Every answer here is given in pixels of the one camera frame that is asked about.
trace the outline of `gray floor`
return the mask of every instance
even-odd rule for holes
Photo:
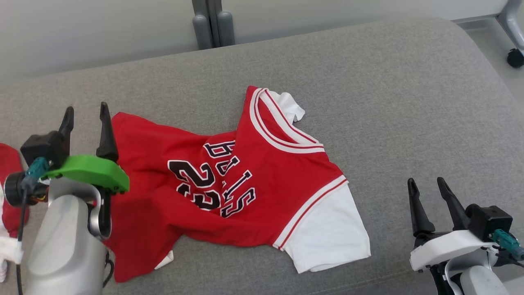
[[[514,69],[506,62],[515,46],[497,21],[493,19],[460,24],[493,65],[513,96],[524,104],[524,67]]]

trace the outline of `red and white stripe trim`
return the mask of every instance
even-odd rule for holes
[[[295,140],[296,143],[284,141],[269,132],[262,117],[260,116],[260,111],[258,109],[259,102],[263,102],[267,106],[275,122],[284,131],[284,133]],[[255,127],[255,130],[257,130],[257,132],[260,133],[260,135],[269,144],[279,150],[300,154],[324,152],[324,146],[321,143],[319,143],[310,135],[295,128],[286,120],[282,110],[271,97],[267,88],[259,88],[253,92],[253,96],[251,97],[251,102],[249,105],[249,116],[253,126]]]
[[[293,215],[292,219],[288,222],[284,230],[280,233],[278,238],[273,243],[273,247],[283,251],[286,242],[293,235],[294,230],[300,226],[300,223],[305,219],[305,216],[308,212],[311,211],[315,205],[319,204],[322,199],[327,197],[331,192],[335,191],[337,188],[346,185],[347,179],[344,175],[339,176],[332,182],[328,183],[323,188],[319,189],[314,193],[300,209]]]

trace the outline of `gray metal chair leg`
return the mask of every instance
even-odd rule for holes
[[[508,53],[508,63],[514,68],[520,68],[524,65],[524,33],[517,23],[517,11],[522,0],[508,0],[508,3],[497,16],[497,21],[506,31],[513,44],[517,47]]]

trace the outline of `basketball jersey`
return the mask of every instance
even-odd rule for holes
[[[118,161],[130,191],[112,200],[115,280],[151,272],[181,235],[286,251],[297,271],[370,256],[347,180],[295,128],[291,95],[248,87],[236,131],[197,135],[118,113]]]

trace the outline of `white sleeve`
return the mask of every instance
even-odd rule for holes
[[[298,271],[320,271],[371,256],[369,237],[347,184],[312,207],[282,248]]]
[[[287,92],[278,94],[274,91],[269,91],[269,95],[271,95],[273,100],[278,104],[278,106],[284,113],[284,117],[286,117],[286,120],[290,124],[293,124],[293,122],[300,121],[302,117],[304,116],[305,114],[304,109],[301,108],[297,104],[297,102],[295,102],[291,94]]]

